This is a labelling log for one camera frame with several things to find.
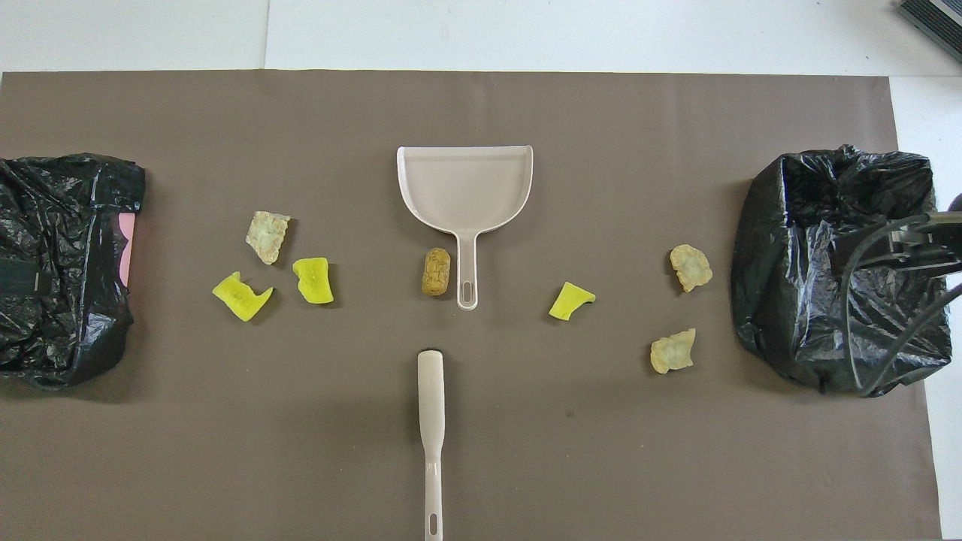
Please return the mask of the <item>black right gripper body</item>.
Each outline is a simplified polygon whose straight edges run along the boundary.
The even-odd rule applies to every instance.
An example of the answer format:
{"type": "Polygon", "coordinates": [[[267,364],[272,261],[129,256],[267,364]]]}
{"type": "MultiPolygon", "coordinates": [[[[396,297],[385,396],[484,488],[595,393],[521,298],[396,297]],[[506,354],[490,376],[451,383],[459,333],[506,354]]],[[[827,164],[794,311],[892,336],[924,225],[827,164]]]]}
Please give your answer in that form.
{"type": "Polygon", "coordinates": [[[936,213],[936,240],[951,254],[953,262],[939,273],[962,271],[962,211],[936,213]]]}

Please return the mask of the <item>yellow sponge piece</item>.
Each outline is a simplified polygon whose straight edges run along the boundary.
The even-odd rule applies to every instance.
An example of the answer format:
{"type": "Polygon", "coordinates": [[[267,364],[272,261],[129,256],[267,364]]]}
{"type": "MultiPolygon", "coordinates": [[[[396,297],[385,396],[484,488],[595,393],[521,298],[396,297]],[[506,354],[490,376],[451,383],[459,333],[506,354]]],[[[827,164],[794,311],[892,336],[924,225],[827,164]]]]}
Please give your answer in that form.
{"type": "Polygon", "coordinates": [[[330,304],[334,293],[329,278],[329,261],[326,257],[296,260],[292,270],[298,278],[298,290],[309,304],[330,304]]]}
{"type": "Polygon", "coordinates": [[[212,295],[220,299],[242,322],[250,322],[265,307],[274,290],[274,287],[269,287],[262,292],[255,292],[241,280],[240,271],[235,271],[213,288],[212,295]]]}

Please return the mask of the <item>pale beige sponge chunk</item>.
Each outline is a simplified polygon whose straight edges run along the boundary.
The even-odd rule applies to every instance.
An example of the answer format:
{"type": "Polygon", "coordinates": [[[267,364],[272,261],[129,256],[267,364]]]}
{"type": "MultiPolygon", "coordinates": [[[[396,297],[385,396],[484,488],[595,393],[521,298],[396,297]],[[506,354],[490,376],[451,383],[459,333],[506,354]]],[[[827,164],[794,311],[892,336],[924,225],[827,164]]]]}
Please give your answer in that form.
{"type": "Polygon", "coordinates": [[[291,216],[282,213],[254,212],[244,240],[262,263],[271,266],[279,258],[289,222],[291,216]]]}
{"type": "Polygon", "coordinates": [[[693,352],[697,329],[687,330],[657,339],[650,346],[649,359],[653,370],[659,374],[667,374],[673,370],[694,366],[691,352],[693,352]]]}
{"type": "Polygon", "coordinates": [[[676,271],[683,292],[691,292],[712,279],[710,261],[701,250],[695,249],[691,244],[675,246],[669,253],[669,261],[676,271]]]}

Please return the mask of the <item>small yellow sponge wedge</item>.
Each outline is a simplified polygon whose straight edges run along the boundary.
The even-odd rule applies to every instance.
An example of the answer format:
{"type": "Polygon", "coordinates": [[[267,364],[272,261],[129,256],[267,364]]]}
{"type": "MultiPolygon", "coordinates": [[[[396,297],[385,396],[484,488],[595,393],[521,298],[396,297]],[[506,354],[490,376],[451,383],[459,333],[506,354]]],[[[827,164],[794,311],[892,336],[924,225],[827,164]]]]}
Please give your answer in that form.
{"type": "Polygon", "coordinates": [[[585,290],[571,282],[564,282],[562,288],[549,309],[549,316],[558,321],[570,321],[578,308],[585,304],[593,304],[597,300],[594,292],[585,290]]]}

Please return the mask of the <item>brown foam cylinder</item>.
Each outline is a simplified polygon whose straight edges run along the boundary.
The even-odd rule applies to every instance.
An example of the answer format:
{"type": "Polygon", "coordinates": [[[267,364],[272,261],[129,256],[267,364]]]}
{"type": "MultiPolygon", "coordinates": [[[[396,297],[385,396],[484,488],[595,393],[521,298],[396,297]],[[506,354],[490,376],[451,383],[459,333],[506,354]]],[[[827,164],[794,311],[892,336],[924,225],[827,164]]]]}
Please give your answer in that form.
{"type": "Polygon", "coordinates": [[[429,297],[440,297],[448,289],[451,256],[445,249],[433,247],[424,257],[420,291],[429,297]]]}

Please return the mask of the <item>beige brush with black bristles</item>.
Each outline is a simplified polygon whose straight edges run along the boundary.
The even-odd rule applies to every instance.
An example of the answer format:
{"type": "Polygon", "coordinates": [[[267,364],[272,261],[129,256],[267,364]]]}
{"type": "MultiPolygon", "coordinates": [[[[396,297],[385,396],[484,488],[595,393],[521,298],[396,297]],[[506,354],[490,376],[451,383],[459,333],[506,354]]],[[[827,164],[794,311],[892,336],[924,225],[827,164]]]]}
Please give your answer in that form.
{"type": "Polygon", "coordinates": [[[446,437],[443,353],[418,355],[418,411],[424,449],[424,541],[443,541],[442,451],[446,437]]]}

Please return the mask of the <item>beige plastic dustpan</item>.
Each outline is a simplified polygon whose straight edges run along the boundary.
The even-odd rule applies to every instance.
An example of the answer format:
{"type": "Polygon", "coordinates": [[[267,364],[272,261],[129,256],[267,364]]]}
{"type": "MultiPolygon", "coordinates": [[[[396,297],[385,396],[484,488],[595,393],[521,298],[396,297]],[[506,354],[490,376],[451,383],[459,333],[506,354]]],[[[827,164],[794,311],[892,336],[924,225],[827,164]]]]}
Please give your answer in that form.
{"type": "Polygon", "coordinates": [[[456,243],[456,302],[479,303],[477,242],[525,209],[534,177],[531,145],[410,147],[396,151],[396,174],[406,208],[423,225],[456,243]]]}

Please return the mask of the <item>black plastic trash bag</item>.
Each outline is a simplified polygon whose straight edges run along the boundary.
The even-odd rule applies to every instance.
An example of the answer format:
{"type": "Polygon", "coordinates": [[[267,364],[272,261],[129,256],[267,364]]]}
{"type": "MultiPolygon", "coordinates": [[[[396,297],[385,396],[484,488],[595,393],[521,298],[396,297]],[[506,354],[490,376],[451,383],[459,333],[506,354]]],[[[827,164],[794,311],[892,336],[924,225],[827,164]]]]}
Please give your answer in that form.
{"type": "Polygon", "coordinates": [[[733,326],[780,376],[879,397],[951,363],[933,171],[907,152],[786,153],[755,176],[731,264],[733,326]],[[927,219],[934,266],[894,266],[892,222],[927,219]]]}
{"type": "Polygon", "coordinates": [[[48,297],[0,298],[0,378],[65,389],[120,363],[134,319],[118,216],[140,213],[146,194],[147,172],[123,159],[0,159],[0,258],[52,280],[48,297]]]}

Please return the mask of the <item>pink plastic bin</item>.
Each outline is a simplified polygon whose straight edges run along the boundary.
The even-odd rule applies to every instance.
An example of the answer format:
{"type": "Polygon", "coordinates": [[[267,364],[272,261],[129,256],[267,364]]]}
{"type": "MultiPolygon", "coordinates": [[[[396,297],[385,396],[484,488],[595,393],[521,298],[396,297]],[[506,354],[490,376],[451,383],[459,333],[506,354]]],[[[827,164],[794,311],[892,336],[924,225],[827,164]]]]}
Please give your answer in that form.
{"type": "Polygon", "coordinates": [[[121,284],[123,284],[124,287],[129,286],[129,274],[135,232],[135,218],[137,218],[135,213],[121,213],[118,216],[118,226],[125,239],[125,246],[121,251],[120,260],[118,261],[118,277],[120,278],[121,284]]]}

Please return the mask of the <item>dark ribbed device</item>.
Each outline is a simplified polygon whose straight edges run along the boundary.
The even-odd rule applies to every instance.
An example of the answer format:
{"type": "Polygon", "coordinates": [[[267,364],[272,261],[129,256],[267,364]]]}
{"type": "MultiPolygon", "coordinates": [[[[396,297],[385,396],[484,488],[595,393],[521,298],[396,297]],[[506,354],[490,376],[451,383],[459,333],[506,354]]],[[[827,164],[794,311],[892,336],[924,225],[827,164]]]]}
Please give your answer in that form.
{"type": "Polygon", "coordinates": [[[962,64],[962,0],[902,0],[897,12],[962,64]]]}

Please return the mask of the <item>brown table mat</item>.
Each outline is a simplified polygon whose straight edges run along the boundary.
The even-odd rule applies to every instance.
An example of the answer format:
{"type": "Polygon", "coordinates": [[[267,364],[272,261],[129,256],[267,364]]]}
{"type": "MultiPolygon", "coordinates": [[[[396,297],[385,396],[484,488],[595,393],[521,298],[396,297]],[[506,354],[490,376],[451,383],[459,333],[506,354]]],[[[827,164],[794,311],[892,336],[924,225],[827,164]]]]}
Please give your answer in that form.
{"type": "Polygon", "coordinates": [[[734,334],[732,243],[786,152],[897,149],[882,77],[375,71],[7,73],[0,156],[147,169],[124,359],[64,391],[0,381],[0,541],[422,541],[416,356],[444,355],[444,538],[940,535],[924,386],[819,394],[734,334]],[[525,209],[456,243],[396,152],[531,145],[525,209]],[[291,216],[280,256],[244,237],[291,216]],[[669,253],[712,279],[683,292],[669,253]],[[451,256],[446,294],[424,257],[451,256]],[[309,304],[292,270],[326,257],[309,304]],[[268,303],[212,295],[240,271],[268,303]],[[549,316],[564,282],[597,295],[549,316]],[[694,366],[650,346],[697,329],[694,366]]]}

